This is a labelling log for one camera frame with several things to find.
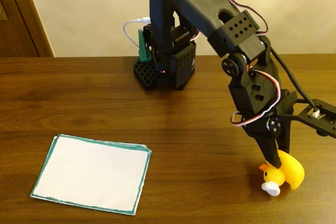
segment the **green border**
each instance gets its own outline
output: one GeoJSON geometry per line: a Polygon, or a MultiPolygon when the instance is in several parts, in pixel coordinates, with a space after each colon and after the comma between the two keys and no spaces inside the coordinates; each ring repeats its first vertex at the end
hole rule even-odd
{"type": "Polygon", "coordinates": [[[136,204],[137,204],[137,202],[139,200],[139,197],[140,197],[140,193],[141,193],[141,189],[142,189],[142,184],[143,184],[144,179],[145,179],[145,175],[146,175],[146,171],[147,171],[147,168],[148,168],[148,163],[149,163],[149,159],[151,157],[151,153],[152,153],[152,151],[150,149],[148,149],[145,145],[127,144],[127,143],[116,143],[116,142],[106,142],[106,141],[97,141],[97,140],[92,140],[92,139],[88,139],[88,138],[82,138],[82,137],[77,137],[77,136],[69,136],[69,135],[59,134],[55,139],[53,139],[53,142],[51,143],[51,146],[50,146],[49,152],[47,154],[46,160],[43,163],[43,167],[42,167],[41,172],[40,172],[40,174],[39,174],[39,176],[37,178],[36,184],[35,184],[33,190],[31,191],[30,196],[31,197],[35,197],[35,198],[39,198],[39,199],[50,200],[50,201],[54,201],[54,202],[58,202],[58,203],[62,203],[62,204],[68,204],[68,205],[72,205],[72,206],[77,206],[77,207],[85,207],[85,208],[102,210],[102,211],[108,211],[108,212],[116,212],[116,213],[119,213],[119,214],[134,215],[135,214],[136,204]],[[87,142],[87,143],[107,145],[107,146],[111,146],[111,147],[117,147],[117,148],[123,148],[123,149],[128,149],[128,150],[135,150],[135,151],[144,151],[144,152],[148,153],[146,164],[145,164],[145,168],[143,170],[143,174],[142,174],[142,177],[141,177],[141,180],[140,180],[140,184],[139,184],[139,187],[138,187],[138,194],[136,196],[136,199],[135,199],[135,202],[134,202],[132,210],[125,211],[125,210],[102,208],[102,207],[96,207],[96,206],[85,206],[85,205],[77,204],[77,203],[70,202],[70,201],[63,201],[63,200],[55,199],[55,198],[52,198],[52,197],[43,197],[43,196],[39,196],[39,195],[34,194],[35,188],[37,187],[38,182],[41,179],[42,173],[43,173],[44,169],[46,168],[46,166],[47,166],[47,164],[48,164],[48,162],[50,160],[50,157],[51,157],[51,155],[52,155],[52,153],[54,151],[54,148],[55,148],[55,146],[57,144],[57,140],[61,136],[62,137],[67,137],[67,138],[81,140],[81,141],[87,142]]]}

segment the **black robotic arm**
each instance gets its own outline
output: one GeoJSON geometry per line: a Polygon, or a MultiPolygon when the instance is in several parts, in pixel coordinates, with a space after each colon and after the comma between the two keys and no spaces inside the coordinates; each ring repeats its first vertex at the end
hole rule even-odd
{"type": "Polygon", "coordinates": [[[281,166],[277,144],[289,152],[292,120],[316,129],[319,135],[336,138],[336,107],[307,96],[269,39],[257,35],[259,26],[247,10],[240,12],[229,0],[150,0],[150,16],[151,24],[144,27],[143,35],[152,61],[138,60],[134,65],[134,73],[144,88],[153,89],[157,84],[184,88],[195,71],[196,43],[190,39],[200,30],[220,57],[228,54],[222,67],[232,77],[229,89],[242,115],[243,123],[236,125],[243,125],[269,163],[281,166]],[[177,27],[174,12],[180,20],[177,27]],[[280,90],[271,53],[304,99],[298,99],[296,92],[280,90]],[[309,105],[299,115],[293,115],[295,103],[309,105]]]}

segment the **paper sheet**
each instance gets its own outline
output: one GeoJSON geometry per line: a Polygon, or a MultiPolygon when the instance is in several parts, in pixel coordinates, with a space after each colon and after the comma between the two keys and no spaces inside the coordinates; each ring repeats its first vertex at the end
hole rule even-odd
{"type": "Polygon", "coordinates": [[[59,135],[30,196],[135,215],[150,155],[144,145],[59,135]]]}

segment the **yellow rubber duck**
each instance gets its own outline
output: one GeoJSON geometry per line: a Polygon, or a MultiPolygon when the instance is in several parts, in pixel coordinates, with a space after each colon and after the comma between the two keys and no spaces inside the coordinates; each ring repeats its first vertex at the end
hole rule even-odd
{"type": "Polygon", "coordinates": [[[284,151],[278,150],[278,154],[281,161],[281,167],[279,169],[267,161],[267,164],[259,166],[259,169],[264,171],[265,180],[261,188],[272,196],[278,196],[280,194],[279,186],[285,181],[290,185],[291,189],[295,190],[301,185],[304,179],[305,170],[299,161],[284,151]]]}

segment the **wall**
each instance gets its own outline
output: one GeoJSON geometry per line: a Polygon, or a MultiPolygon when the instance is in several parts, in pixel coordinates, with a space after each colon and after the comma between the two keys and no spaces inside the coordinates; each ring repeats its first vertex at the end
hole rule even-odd
{"type": "MultiPolygon", "coordinates": [[[[268,21],[268,37],[281,54],[335,53],[336,0],[236,0],[268,21]]],[[[122,32],[127,20],[148,16],[149,0],[34,0],[57,57],[130,56],[137,48],[122,32]]],[[[128,31],[137,38],[142,24],[128,31]]],[[[204,36],[198,55],[214,50],[204,36]]]]}

